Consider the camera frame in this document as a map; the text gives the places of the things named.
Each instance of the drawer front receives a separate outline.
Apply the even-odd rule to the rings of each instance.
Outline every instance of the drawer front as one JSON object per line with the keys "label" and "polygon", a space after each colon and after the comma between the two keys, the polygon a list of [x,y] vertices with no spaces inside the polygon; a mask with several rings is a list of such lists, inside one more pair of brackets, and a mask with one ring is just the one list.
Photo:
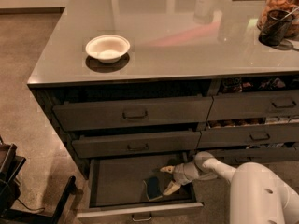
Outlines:
{"label": "drawer front", "polygon": [[196,149],[199,132],[142,133],[81,137],[72,145],[80,158]]}
{"label": "drawer front", "polygon": [[210,150],[214,157],[230,165],[245,162],[269,163],[279,161],[298,161],[299,150],[296,147],[249,148],[238,150]]}
{"label": "drawer front", "polygon": [[65,131],[206,121],[210,97],[56,105],[54,114]]}
{"label": "drawer front", "polygon": [[248,146],[299,141],[299,125],[261,125],[202,131],[199,148]]}
{"label": "drawer front", "polygon": [[215,96],[208,120],[299,114],[299,91],[266,91]]}
{"label": "drawer front", "polygon": [[79,211],[77,213],[77,219],[84,224],[114,221],[141,222],[150,221],[153,217],[198,214],[202,206],[202,203],[184,203],[110,211],[101,211],[100,208],[91,208],[89,210]]}

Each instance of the floor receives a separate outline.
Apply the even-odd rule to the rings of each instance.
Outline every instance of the floor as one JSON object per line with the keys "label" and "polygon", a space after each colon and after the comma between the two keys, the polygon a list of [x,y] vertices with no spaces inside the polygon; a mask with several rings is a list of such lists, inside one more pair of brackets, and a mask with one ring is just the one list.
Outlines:
{"label": "floor", "polygon": [[[27,159],[18,180],[20,199],[30,208],[45,207],[45,214],[51,215],[68,177],[76,177],[78,193],[70,196],[60,222],[79,224],[75,216],[86,206],[87,181],[26,86],[59,18],[59,14],[0,15],[0,135],[6,143],[16,144],[17,154]],[[269,167],[299,191],[299,161],[272,163]],[[229,223],[226,182],[220,179],[195,181],[194,186],[198,200],[205,202],[198,214],[156,217],[149,223]],[[15,202],[13,208],[26,210],[19,202]]]}

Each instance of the jar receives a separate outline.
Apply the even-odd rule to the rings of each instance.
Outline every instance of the jar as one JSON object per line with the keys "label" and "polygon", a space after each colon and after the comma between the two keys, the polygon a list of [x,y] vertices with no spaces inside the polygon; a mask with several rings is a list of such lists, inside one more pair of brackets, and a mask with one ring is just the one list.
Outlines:
{"label": "jar", "polygon": [[[263,9],[263,12],[260,15],[257,23],[259,29],[262,29],[267,19],[268,11],[280,9],[291,12],[299,6],[299,0],[266,0],[265,3],[265,8]],[[293,15],[295,19],[292,22],[292,25],[290,26],[285,37],[294,37],[299,35],[299,11],[295,11]]]}

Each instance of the object in drawer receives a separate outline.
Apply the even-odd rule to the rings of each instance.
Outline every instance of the object in drawer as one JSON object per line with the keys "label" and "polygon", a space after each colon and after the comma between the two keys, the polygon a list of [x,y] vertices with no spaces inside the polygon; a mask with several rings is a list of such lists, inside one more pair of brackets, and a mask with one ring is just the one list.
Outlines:
{"label": "object in drawer", "polygon": [[153,176],[147,180],[143,180],[146,190],[147,190],[147,198],[149,201],[156,201],[162,198],[162,193],[160,192],[160,184],[157,176]]}
{"label": "object in drawer", "polygon": [[234,127],[234,126],[235,126],[235,123],[230,119],[223,121],[223,127]]}
{"label": "object in drawer", "polygon": [[249,80],[242,82],[242,91],[252,91],[253,89],[254,89],[253,82],[250,82]]}
{"label": "object in drawer", "polygon": [[289,84],[290,89],[299,89],[299,76],[294,76]]}
{"label": "object in drawer", "polygon": [[260,91],[271,91],[280,90],[286,87],[286,84],[279,77],[266,77],[262,80],[259,90]]}
{"label": "object in drawer", "polygon": [[222,125],[218,121],[209,121],[208,122],[209,128],[221,128]]}
{"label": "object in drawer", "polygon": [[242,78],[225,78],[222,80],[222,93],[242,92]]}
{"label": "object in drawer", "polygon": [[250,146],[250,148],[273,148],[273,147],[284,147],[284,143],[263,144],[263,145]]}
{"label": "object in drawer", "polygon": [[279,117],[279,123],[288,123],[290,121],[290,117]]}
{"label": "object in drawer", "polygon": [[251,125],[258,125],[258,124],[262,124],[262,123],[263,123],[263,119],[261,119],[261,118],[249,119],[249,124],[251,124]]}
{"label": "object in drawer", "polygon": [[267,117],[265,119],[265,124],[276,124],[279,123],[279,117]]}
{"label": "object in drawer", "polygon": [[236,126],[248,126],[250,125],[245,119],[234,120]]}
{"label": "object in drawer", "polygon": [[289,119],[289,123],[299,123],[299,116],[293,116]]}

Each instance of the small bowl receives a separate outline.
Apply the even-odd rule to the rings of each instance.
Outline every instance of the small bowl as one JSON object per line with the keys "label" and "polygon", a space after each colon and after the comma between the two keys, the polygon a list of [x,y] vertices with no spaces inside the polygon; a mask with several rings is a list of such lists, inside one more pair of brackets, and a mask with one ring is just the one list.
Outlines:
{"label": "small bowl", "polygon": [[115,63],[128,52],[130,43],[118,35],[101,35],[86,45],[86,52],[102,63]]}

